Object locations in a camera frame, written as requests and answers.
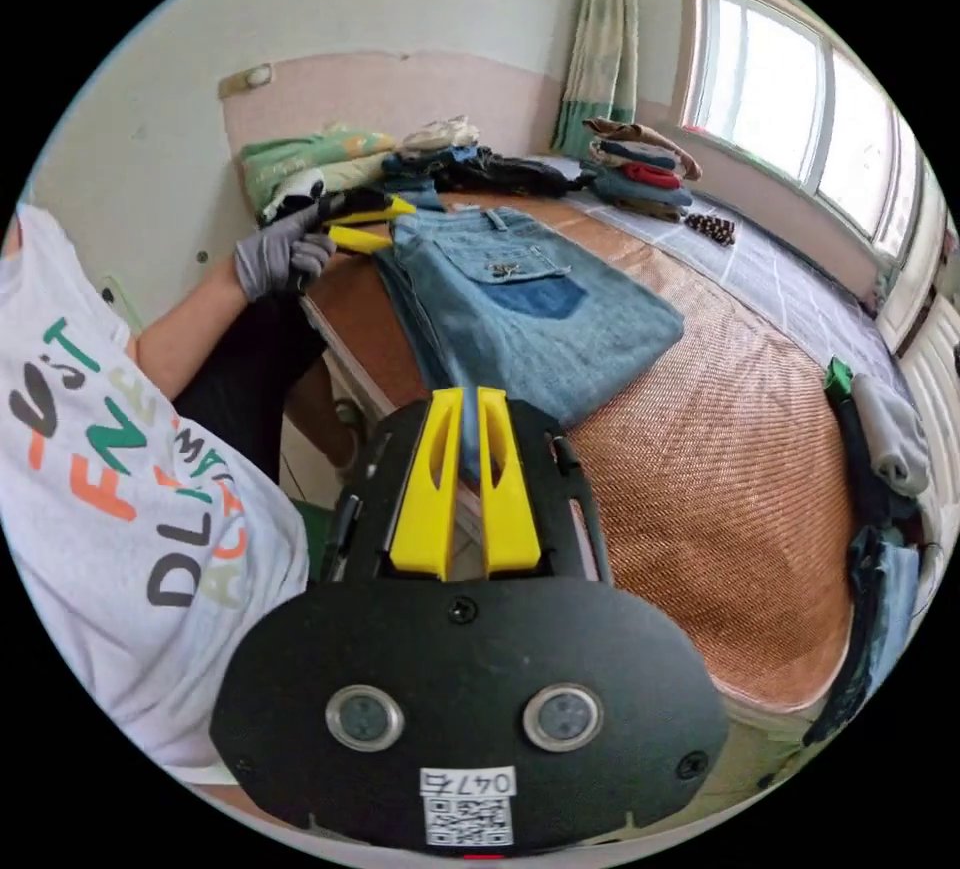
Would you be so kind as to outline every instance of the label sticker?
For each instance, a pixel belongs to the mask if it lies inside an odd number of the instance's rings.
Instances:
[[[421,769],[420,795],[429,846],[512,846],[513,766]]]

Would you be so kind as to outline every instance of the green curtain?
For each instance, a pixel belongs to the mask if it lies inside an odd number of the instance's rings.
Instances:
[[[580,0],[580,13],[553,149],[586,159],[584,119],[633,122],[637,109],[638,0]]]

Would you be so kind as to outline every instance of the green cloth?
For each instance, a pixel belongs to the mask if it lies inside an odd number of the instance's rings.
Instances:
[[[609,102],[564,102],[560,106],[552,148],[571,159],[589,159],[590,142],[597,134],[587,129],[586,119],[611,119],[614,122],[634,122],[634,111],[620,109]]]
[[[573,52],[552,148],[587,159],[597,116],[634,122],[637,109],[640,0],[580,0]]]
[[[335,128],[294,139],[252,142],[238,156],[243,170],[247,198],[260,213],[287,176],[304,169],[333,165],[390,152],[396,148],[391,136],[382,132]]]
[[[300,513],[307,530],[307,556],[310,559],[310,578],[319,580],[323,559],[326,555],[327,537],[333,522],[333,511],[315,506],[310,502],[291,499],[294,508]]]
[[[834,356],[823,379],[823,391],[834,405],[838,405],[850,398],[852,389],[853,371],[842,359]]]

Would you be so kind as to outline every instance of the red folded shirt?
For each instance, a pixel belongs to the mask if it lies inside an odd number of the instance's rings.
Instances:
[[[647,165],[645,162],[628,162],[620,167],[620,171],[634,182],[656,186],[658,189],[679,189],[683,185],[676,173]]]

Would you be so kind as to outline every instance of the black pants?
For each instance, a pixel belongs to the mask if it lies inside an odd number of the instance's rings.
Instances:
[[[284,400],[326,347],[296,296],[265,296],[237,317],[174,408],[278,482]]]

